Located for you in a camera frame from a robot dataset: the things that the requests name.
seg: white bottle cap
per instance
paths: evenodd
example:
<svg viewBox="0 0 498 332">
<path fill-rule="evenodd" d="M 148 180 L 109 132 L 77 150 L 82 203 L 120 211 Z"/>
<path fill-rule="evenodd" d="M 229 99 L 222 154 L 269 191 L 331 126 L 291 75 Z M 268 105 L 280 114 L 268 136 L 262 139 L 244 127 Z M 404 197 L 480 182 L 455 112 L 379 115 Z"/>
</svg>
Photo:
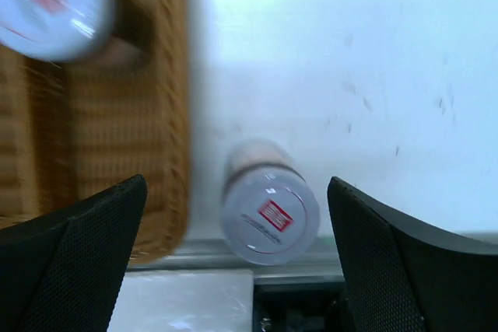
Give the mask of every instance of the white bottle cap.
<svg viewBox="0 0 498 332">
<path fill-rule="evenodd" d="M 254 264 L 284 264 L 316 239 L 320 208 L 297 174 L 268 167 L 232 183 L 221 222 L 234 253 Z"/>
<path fill-rule="evenodd" d="M 105 43 L 115 0 L 0 0 L 0 43 L 31 58 L 70 61 Z"/>
</svg>

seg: jar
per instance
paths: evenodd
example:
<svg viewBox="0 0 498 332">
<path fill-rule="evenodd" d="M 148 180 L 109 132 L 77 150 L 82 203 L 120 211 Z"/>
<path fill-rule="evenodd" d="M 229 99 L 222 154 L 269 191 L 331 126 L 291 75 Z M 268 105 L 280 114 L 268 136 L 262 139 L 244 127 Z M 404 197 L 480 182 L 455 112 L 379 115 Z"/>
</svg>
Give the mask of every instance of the jar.
<svg viewBox="0 0 498 332">
<path fill-rule="evenodd" d="M 225 241 L 254 264 L 284 264 L 316 239 L 320 208 L 289 155 L 254 140 L 230 156 L 221 226 Z"/>
<path fill-rule="evenodd" d="M 135 65 L 151 22 L 132 0 L 0 0 L 0 43 L 42 61 Z"/>
</svg>

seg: wicker basket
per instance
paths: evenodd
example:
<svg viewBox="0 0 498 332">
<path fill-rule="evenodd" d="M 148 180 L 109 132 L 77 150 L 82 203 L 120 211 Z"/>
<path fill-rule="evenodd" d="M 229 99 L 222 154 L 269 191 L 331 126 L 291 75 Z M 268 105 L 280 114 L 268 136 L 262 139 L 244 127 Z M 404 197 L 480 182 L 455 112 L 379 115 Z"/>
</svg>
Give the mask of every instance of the wicker basket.
<svg viewBox="0 0 498 332">
<path fill-rule="evenodd" d="M 53 65 L 0 47 L 0 228 L 133 174 L 149 185 L 132 263 L 163 257 L 188 222 L 186 0 L 136 0 L 154 20 L 134 72 Z"/>
</svg>

